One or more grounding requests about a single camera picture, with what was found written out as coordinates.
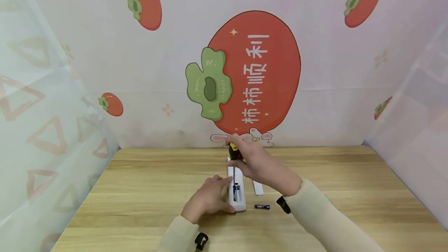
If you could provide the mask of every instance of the left hand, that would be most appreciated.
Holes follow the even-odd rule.
[[[222,178],[219,175],[207,178],[202,187],[185,204],[180,215],[189,222],[197,224],[204,213],[212,214],[220,210],[235,213],[235,208],[221,199],[222,190],[231,181],[232,177]]]

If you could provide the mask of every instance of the wooden tabletop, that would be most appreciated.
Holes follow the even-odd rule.
[[[390,252],[446,252],[448,233],[365,146],[272,148],[271,154],[319,187],[342,213]],[[227,175],[226,149],[122,149],[86,198],[53,252],[150,252],[205,179]],[[205,251],[324,252],[275,204],[244,181],[248,210],[205,216]],[[271,210],[255,210],[255,203]]]

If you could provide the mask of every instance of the blue battery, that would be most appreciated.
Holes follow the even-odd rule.
[[[270,205],[254,205],[255,209],[263,209],[263,210],[270,210],[271,206]]]

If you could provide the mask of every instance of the cartoon rabbit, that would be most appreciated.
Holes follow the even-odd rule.
[[[218,142],[223,142],[225,141],[225,139],[228,137],[229,135],[224,135],[224,134],[212,134],[212,136],[210,136],[210,140],[218,143]],[[257,130],[257,128],[251,128],[249,130],[249,133],[245,133],[242,134],[241,137],[243,138],[243,140],[247,140],[247,141],[259,141],[259,143],[263,146],[263,147],[272,147],[274,146],[274,143],[269,142],[269,140],[272,139],[272,134],[270,134],[269,132],[265,132],[265,133],[260,133],[259,130]]]

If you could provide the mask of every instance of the person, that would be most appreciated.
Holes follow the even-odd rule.
[[[244,176],[279,191],[298,223],[328,252],[383,252],[362,229],[337,210],[312,182],[301,179],[259,143],[246,142],[238,134],[227,137],[226,145],[230,142],[238,147],[244,161],[229,161],[227,165],[238,167]],[[185,204],[180,216],[174,218],[162,237],[158,251],[195,251],[198,221],[203,214],[235,212],[229,203],[221,199],[222,190],[232,180],[232,177],[222,178],[218,175],[207,178]]]

